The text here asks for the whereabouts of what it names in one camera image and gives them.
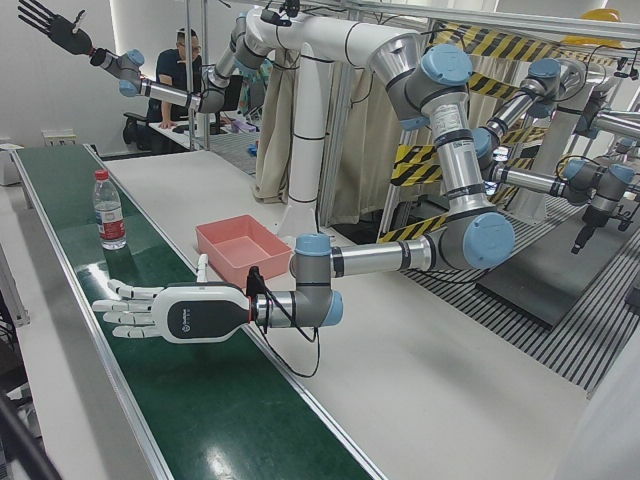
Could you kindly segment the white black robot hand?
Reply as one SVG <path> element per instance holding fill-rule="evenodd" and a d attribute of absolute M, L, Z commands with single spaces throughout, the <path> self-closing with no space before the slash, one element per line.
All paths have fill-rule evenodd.
<path fill-rule="evenodd" d="M 96 300 L 92 310 L 115 326 L 112 335 L 126 339 L 161 337 L 175 344 L 218 343 L 250 320 L 250 301 L 225 282 L 209 282 L 208 256 L 198 259 L 196 281 L 166 287 L 132 287 L 107 282 L 119 298 Z"/>

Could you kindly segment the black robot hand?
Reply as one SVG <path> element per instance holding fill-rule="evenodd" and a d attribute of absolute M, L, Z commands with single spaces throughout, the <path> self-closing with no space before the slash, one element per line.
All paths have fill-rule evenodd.
<path fill-rule="evenodd" d="M 74 20 L 52 12 L 39 1 L 18 1 L 18 18 L 44 34 L 53 43 L 73 55 L 92 56 L 94 46 L 89 35 L 80 28 L 86 16 L 80 10 Z"/>

